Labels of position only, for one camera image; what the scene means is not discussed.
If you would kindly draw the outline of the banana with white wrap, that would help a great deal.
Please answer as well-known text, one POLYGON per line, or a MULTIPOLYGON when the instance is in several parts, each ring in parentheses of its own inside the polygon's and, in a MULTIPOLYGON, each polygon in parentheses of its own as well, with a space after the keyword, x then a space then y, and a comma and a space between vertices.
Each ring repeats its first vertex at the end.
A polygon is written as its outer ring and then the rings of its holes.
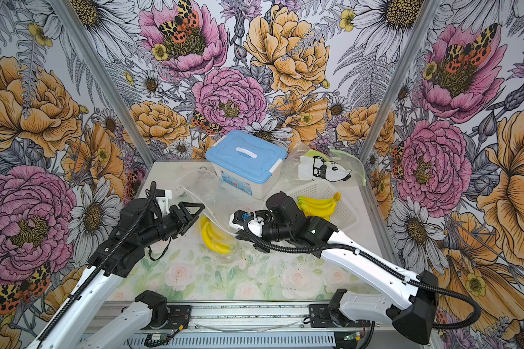
POLYGON ((205 246, 218 254, 230 254, 234 248, 230 235, 205 216, 200 218, 200 233, 205 246))

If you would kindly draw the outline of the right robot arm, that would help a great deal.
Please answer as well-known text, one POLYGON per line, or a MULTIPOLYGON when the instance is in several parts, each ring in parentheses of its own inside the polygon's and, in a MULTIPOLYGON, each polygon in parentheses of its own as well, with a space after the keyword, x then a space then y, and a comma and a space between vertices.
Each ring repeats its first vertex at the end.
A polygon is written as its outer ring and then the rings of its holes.
POLYGON ((470 296, 439 287, 438 278, 427 270, 415 273, 384 260, 331 222, 305 215, 294 199, 282 191, 266 200, 265 209, 237 210, 230 216, 229 225, 238 230, 238 240, 250 242, 260 252, 312 254, 381 292, 382 300, 363 301, 345 289, 335 291, 328 312, 340 327, 359 320, 390 321, 403 337, 426 345, 433 330, 469 327, 481 316, 481 307, 470 296), (470 315, 455 323, 437 323, 441 296, 470 305, 470 315))

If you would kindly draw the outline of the yellow banana bunch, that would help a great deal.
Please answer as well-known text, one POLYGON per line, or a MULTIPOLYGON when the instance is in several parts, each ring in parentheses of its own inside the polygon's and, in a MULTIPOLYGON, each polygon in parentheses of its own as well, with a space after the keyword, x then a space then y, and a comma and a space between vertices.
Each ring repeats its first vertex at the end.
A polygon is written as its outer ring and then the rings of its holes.
POLYGON ((298 207, 307 217, 318 217, 329 221, 336 211, 341 194, 336 192, 330 199, 312 199, 306 196, 298 197, 298 207))

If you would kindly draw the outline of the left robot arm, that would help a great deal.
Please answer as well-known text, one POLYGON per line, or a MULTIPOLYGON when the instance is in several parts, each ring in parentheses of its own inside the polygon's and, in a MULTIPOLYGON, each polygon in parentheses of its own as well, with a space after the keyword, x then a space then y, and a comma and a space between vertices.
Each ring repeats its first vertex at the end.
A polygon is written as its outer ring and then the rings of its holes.
POLYGON ((158 193, 153 181, 146 198, 133 199, 120 211, 109 238, 92 254, 80 281, 30 348, 74 348, 110 294, 145 257, 146 250, 159 241, 184 235, 205 209, 204 204, 179 202, 162 210, 158 193))

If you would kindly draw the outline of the panda zip-top bag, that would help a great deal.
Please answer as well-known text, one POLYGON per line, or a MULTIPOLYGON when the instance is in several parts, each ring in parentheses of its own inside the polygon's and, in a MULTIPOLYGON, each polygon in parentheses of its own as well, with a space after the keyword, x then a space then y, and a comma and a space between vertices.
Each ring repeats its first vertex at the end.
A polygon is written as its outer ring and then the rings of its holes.
POLYGON ((351 154, 330 150, 328 155, 309 148, 296 148, 284 163, 282 174, 291 182, 326 180, 350 186, 367 186, 363 163, 351 154))

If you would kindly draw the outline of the clear bag with banana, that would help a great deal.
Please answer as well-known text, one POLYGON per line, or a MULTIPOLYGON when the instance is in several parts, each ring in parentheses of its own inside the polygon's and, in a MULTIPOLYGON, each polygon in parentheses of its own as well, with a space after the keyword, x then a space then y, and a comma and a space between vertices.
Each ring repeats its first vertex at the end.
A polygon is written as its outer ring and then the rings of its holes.
POLYGON ((202 243, 219 259, 228 262, 244 260, 251 265, 259 254, 253 246, 237 239, 239 228, 231 227, 231 216, 237 210, 246 212, 260 208, 261 201, 236 190, 194 191, 180 187, 172 190, 173 201, 203 204, 202 214, 197 224, 197 231, 202 243))

